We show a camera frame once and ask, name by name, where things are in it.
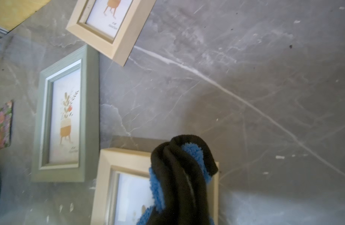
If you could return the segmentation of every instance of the sage green picture frame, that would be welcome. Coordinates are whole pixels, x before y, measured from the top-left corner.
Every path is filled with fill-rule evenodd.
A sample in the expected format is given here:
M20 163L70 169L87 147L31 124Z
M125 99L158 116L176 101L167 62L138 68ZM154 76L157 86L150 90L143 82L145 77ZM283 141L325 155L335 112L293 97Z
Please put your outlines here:
M79 160L49 163L53 82L81 69ZM40 73L31 179L84 182L96 178L99 160L99 53L85 45Z

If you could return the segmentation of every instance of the beige picture frame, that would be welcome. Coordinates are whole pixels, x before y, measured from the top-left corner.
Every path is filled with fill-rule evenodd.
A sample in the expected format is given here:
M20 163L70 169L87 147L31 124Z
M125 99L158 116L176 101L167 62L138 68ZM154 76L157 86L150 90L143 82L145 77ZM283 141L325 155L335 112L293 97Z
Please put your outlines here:
M156 0L133 0L115 38L86 24L95 1L78 0L66 29L124 66Z
M149 177L151 153L119 148L100 151L96 190L91 214L91 225L112 224L117 198L116 173ZM218 225L219 209L219 173L212 177L207 187L209 213Z

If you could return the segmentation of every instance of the plant pot illustration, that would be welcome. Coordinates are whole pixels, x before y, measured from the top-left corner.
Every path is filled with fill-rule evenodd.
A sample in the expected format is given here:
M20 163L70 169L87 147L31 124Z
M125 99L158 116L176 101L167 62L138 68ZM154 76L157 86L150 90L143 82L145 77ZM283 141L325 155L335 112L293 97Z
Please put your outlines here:
M69 142L71 143L71 138L70 138L70 133L71 133L71 119L66 118L61 121L61 127L60 127L60 144L62 142L62 138L64 137L69 137Z

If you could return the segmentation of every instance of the frame border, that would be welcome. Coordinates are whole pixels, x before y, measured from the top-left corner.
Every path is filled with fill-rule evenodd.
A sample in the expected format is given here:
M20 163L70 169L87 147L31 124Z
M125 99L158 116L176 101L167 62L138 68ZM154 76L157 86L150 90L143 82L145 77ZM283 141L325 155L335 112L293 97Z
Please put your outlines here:
M124 66L155 1L133 0L115 38L110 38L103 32L80 22L87 19L86 14L92 9L95 0L78 0L66 29L108 58Z
M139 176L149 176L151 153L120 148L108 148L100 151L98 176L94 195L93 212L90 225L105 225L110 220L116 204L116 175L114 173L130 173ZM215 225L219 222L219 173L212 177L207 187L209 213Z
M79 162L65 164L46 164L46 129L49 127L49 106L51 92L49 83L56 77L51 75L78 61L81 66L81 102L80 102L80 149ZM72 66L66 71L76 70ZM36 109L34 151L32 156L31 180L37 182L84 182L97 174L99 158L99 53L85 45L69 54L40 73L39 99Z

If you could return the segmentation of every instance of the colorful floral card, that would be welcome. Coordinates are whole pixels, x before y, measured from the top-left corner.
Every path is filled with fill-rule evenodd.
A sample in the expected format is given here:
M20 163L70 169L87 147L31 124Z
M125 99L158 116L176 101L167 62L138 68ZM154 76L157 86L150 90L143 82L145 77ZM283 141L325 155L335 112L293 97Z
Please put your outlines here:
M8 101L0 109L0 149L10 146L13 101Z

